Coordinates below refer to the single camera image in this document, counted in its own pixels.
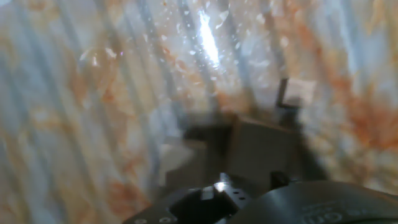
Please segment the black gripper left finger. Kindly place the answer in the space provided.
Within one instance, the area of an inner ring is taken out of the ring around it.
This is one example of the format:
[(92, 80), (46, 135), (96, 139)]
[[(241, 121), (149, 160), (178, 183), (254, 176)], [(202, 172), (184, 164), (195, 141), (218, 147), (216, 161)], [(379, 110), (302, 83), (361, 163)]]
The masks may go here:
[(214, 183), (225, 167), (231, 123), (195, 125), (164, 141), (164, 187), (202, 187)]

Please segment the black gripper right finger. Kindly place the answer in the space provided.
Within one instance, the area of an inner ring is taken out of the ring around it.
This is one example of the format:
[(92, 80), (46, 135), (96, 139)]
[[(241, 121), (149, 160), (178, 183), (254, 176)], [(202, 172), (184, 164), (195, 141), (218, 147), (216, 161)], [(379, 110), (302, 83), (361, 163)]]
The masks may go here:
[(299, 109), (300, 94), (297, 93), (285, 100), (288, 90), (289, 78), (282, 78), (279, 81), (275, 108), (278, 112), (278, 124), (284, 128), (300, 128)]

